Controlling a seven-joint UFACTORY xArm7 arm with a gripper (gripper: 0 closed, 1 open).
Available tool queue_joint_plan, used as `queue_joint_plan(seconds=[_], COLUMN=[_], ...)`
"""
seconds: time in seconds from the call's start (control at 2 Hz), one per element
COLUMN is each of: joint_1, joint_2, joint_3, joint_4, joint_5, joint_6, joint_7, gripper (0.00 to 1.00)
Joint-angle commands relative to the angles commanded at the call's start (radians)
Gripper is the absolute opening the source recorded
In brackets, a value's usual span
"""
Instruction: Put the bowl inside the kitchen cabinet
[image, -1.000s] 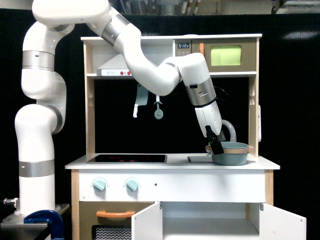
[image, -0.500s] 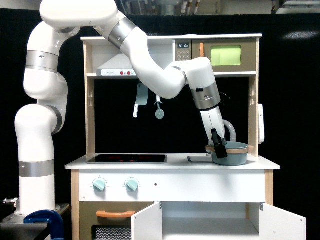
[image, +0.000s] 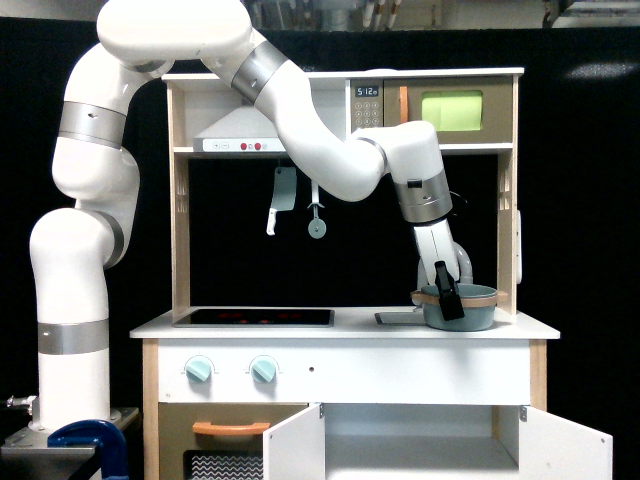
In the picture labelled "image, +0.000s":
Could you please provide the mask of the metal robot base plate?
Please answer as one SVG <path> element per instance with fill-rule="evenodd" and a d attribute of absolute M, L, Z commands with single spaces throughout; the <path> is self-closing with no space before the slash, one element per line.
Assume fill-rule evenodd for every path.
<path fill-rule="evenodd" d="M 135 430 L 141 422 L 137 408 L 111 411 L 106 421 L 124 434 Z M 3 479 L 103 479 L 100 459 L 93 446 L 49 448 L 49 431 L 33 421 L 7 437 L 1 446 L 1 477 Z"/>

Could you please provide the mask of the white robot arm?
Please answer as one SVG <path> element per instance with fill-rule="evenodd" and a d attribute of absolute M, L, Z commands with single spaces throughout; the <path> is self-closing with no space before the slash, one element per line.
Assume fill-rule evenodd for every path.
<path fill-rule="evenodd" d="M 41 217 L 29 240 L 41 428 L 111 416 L 105 273 L 129 247 L 141 174 L 168 148 L 157 120 L 128 114 L 136 94 L 178 61 L 200 61 L 254 106 L 294 164 L 332 196 L 362 200 L 390 176 L 442 312 L 460 316 L 451 197 L 430 123 L 338 137 L 320 119 L 306 74 L 253 27 L 239 1 L 109 1 L 96 30 L 96 45 L 68 79 L 52 153 L 53 181 L 74 204 Z"/>

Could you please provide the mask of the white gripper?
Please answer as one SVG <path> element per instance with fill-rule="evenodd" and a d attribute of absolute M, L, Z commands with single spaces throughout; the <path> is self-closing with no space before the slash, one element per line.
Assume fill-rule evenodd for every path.
<path fill-rule="evenodd" d="M 455 281 L 460 278 L 456 244 L 447 219 L 414 225 L 413 230 L 420 257 L 417 286 L 436 284 L 445 321 L 463 318 L 464 309 Z"/>

